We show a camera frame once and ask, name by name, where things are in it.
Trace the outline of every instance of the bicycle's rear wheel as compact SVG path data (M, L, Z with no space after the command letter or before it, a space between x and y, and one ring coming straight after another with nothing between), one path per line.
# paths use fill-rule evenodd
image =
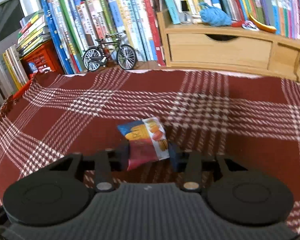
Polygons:
M137 63L137 55L133 47L124 44L117 53L117 62L124 70L131 70Z
M101 57L101 51L96 48L88 49L83 55L83 63L84 66L88 69L88 71L96 71L100 64L89 62L91 57Z

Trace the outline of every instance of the window pane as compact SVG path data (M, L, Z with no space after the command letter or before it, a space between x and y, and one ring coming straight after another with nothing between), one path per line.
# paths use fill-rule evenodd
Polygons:
M9 0L0 5L0 41L21 28L23 17L20 0Z

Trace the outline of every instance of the black circular disc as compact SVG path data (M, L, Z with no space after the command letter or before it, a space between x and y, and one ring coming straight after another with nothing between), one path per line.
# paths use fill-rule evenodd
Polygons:
M221 217L242 225L277 223L293 208L293 195L285 184L254 171L221 178L209 188L207 200Z
M3 195L3 207L18 223L55 225L82 212L89 202L88 188L58 171L39 172L12 184Z

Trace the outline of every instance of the wooden shelf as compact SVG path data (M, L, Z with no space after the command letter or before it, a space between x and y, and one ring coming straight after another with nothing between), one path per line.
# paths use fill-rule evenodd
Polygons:
M157 17L169 67L199 67L300 81L300 40L240 27L174 25L167 9ZM212 34L227 39L218 40Z

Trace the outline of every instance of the small bottle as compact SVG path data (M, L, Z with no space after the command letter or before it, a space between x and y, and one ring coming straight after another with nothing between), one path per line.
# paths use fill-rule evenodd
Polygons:
M181 2L181 10L182 12L179 14L181 23L191 23L191 14L189 13L189 8L186 0L182 0Z

